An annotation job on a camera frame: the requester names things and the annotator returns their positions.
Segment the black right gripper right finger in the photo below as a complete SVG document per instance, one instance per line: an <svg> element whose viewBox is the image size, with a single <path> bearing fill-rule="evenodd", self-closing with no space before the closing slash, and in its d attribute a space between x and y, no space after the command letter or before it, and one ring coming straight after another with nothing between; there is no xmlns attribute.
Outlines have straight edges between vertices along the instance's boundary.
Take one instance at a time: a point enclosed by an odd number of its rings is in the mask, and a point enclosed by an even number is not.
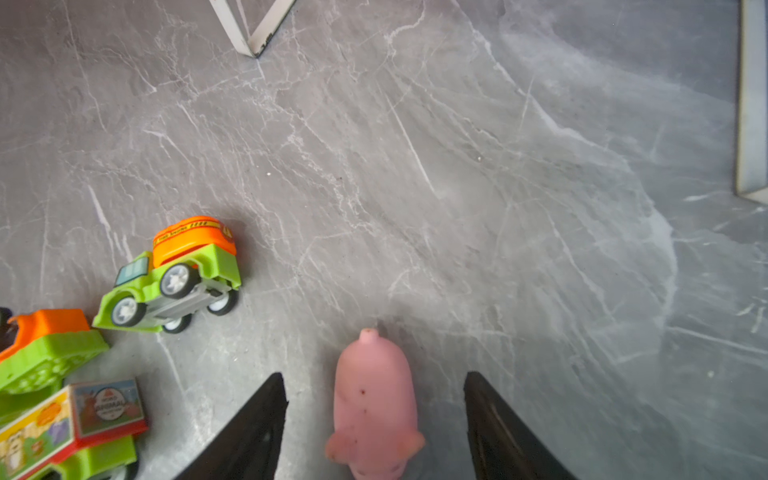
<svg viewBox="0 0 768 480"><path fill-rule="evenodd" d="M464 396L477 479L575 480L481 373L467 373Z"/></svg>

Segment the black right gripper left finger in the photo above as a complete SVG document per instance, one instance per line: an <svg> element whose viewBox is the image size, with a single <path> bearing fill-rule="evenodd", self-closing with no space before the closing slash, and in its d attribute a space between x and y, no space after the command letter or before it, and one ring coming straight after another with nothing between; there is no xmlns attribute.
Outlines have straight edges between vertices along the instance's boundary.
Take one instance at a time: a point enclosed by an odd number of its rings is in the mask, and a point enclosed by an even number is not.
<svg viewBox="0 0 768 480"><path fill-rule="evenodd" d="M271 374L179 479L272 480L288 401L281 373Z"/></svg>

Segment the pink toy pig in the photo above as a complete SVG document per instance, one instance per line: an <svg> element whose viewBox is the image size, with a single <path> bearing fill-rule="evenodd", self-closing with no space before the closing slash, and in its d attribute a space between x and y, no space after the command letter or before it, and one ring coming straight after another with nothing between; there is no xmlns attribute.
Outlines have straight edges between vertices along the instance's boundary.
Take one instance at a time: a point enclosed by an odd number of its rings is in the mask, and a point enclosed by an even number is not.
<svg viewBox="0 0 768 480"><path fill-rule="evenodd" d="M375 328L363 329L339 357L333 423L325 455L356 479L400 479L425 446L408 360Z"/></svg>

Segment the orange toy truck middle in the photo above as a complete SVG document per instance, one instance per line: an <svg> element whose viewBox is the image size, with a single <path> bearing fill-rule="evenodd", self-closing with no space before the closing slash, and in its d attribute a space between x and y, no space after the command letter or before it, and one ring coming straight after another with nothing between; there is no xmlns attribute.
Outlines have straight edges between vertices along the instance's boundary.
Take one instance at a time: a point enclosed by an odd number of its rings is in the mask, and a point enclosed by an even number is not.
<svg viewBox="0 0 768 480"><path fill-rule="evenodd" d="M134 479L148 428L134 378L70 384L1 428L1 477Z"/></svg>

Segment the green orange toy truck top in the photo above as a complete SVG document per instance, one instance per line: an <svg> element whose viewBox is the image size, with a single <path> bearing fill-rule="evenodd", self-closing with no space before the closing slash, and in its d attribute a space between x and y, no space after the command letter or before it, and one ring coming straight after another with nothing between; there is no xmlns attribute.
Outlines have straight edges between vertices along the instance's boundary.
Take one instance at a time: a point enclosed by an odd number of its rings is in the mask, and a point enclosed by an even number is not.
<svg viewBox="0 0 768 480"><path fill-rule="evenodd" d="M200 310L230 313L241 286L231 230L216 218L193 216L160 231L151 250L120 268L92 325L178 334Z"/></svg>

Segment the green toy truck middle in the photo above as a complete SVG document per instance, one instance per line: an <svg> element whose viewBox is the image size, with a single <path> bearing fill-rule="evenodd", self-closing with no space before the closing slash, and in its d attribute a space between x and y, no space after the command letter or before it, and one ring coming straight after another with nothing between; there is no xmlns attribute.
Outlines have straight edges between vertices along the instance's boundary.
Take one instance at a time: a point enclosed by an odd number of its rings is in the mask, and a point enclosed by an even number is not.
<svg viewBox="0 0 768 480"><path fill-rule="evenodd" d="M1 424L62 388L64 379L109 350L80 309L15 315L1 309Z"/></svg>

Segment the aluminium corner post right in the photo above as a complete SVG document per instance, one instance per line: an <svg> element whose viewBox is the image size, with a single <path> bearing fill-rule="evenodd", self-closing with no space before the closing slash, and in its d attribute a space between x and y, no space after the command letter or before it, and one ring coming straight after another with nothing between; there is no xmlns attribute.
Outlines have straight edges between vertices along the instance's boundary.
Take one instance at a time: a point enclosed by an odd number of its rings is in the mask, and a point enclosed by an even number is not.
<svg viewBox="0 0 768 480"><path fill-rule="evenodd" d="M767 203L767 7L743 0L740 12L735 192Z"/></svg>

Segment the white shelf frame with wood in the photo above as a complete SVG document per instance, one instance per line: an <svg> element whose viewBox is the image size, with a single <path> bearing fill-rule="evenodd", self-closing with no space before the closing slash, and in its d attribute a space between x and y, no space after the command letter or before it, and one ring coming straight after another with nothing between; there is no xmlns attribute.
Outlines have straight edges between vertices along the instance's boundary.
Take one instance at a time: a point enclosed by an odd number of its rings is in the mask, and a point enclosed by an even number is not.
<svg viewBox="0 0 768 480"><path fill-rule="evenodd" d="M235 51L259 58L296 3L295 0L210 0Z"/></svg>

